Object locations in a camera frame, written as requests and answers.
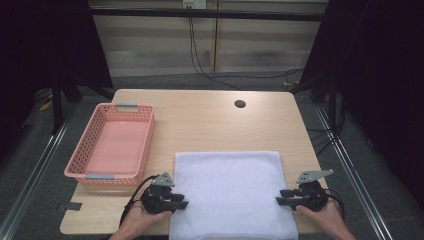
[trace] hand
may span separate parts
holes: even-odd
[[[159,214],[150,214],[143,208],[141,202],[137,201],[131,207],[131,210],[128,212],[118,231],[110,237],[110,240],[134,239],[141,236],[141,234],[153,223],[170,218],[171,216],[172,212],[169,211]]]
[[[314,212],[307,207],[298,205],[296,210],[314,220],[328,235],[334,239],[355,239],[340,214],[340,209],[333,199],[329,199],[324,208]]]

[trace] table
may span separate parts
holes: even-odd
[[[237,107],[241,100],[245,107]],[[143,103],[155,108],[153,134],[144,177],[167,171],[173,176],[176,152],[278,151],[289,188],[305,170],[320,170],[294,97],[286,92],[121,89],[115,103]],[[118,229],[123,207],[135,187],[78,184],[60,230],[64,234],[108,234]],[[294,212],[299,233],[320,232],[309,218]],[[169,220],[146,235],[167,235]]]

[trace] black horizontal bar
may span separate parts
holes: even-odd
[[[185,18],[226,18],[226,19],[258,19],[320,22],[344,16],[331,16],[319,13],[287,13],[287,12],[254,12],[203,9],[151,9],[151,8],[39,8],[42,11],[60,11],[61,13],[84,13],[102,16],[147,16],[147,17],[185,17]]]

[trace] plastic basket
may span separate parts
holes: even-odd
[[[154,129],[152,106],[97,105],[65,169],[82,184],[138,185]]]

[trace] folded towel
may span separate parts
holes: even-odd
[[[169,239],[298,239],[278,152],[192,152],[175,156],[174,193],[189,201],[171,218]]]

